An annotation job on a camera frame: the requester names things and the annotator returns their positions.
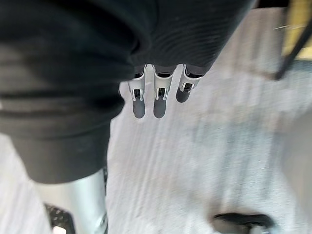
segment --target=white floor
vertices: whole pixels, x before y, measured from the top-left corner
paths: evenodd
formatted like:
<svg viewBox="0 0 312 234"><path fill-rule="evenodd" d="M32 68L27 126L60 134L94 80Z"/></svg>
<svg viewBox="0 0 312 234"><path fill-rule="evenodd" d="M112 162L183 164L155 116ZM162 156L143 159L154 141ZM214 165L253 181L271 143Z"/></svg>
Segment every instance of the white floor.
<svg viewBox="0 0 312 234"><path fill-rule="evenodd" d="M146 116L126 106L112 123L107 206L111 234L212 234L221 212L263 212L283 234L310 229L279 171L286 126L312 104L312 66L297 62L284 80L277 69L282 9L252 10L211 71L180 104L182 67L167 112L153 116L147 70ZM9 140L0 137L0 234L47 234L48 224Z"/></svg>

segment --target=silver metal leg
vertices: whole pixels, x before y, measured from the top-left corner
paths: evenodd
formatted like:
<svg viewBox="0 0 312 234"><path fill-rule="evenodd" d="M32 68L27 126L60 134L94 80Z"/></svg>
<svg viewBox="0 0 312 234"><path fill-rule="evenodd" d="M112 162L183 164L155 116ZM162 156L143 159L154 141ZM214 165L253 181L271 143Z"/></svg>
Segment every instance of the silver metal leg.
<svg viewBox="0 0 312 234"><path fill-rule="evenodd" d="M68 183L34 184L46 204L53 234L107 233L103 170Z"/></svg>

